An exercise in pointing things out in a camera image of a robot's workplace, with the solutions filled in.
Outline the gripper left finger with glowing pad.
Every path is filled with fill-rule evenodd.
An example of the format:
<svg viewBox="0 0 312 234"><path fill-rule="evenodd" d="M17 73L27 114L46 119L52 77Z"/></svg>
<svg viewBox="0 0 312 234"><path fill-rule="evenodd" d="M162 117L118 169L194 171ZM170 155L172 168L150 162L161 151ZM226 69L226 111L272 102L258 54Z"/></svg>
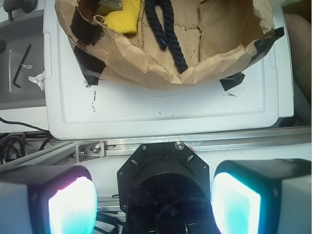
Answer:
<svg viewBox="0 0 312 234"><path fill-rule="evenodd" d="M2 166L2 234L91 234L98 196L83 166Z"/></svg>

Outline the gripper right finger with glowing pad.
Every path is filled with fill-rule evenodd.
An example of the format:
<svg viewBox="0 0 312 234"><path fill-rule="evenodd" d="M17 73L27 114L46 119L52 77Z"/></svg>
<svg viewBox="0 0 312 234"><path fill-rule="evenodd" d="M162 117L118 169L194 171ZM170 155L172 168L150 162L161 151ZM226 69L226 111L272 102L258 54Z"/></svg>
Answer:
<svg viewBox="0 0 312 234"><path fill-rule="evenodd" d="M225 160L211 205L222 234L310 234L312 163L306 159Z"/></svg>

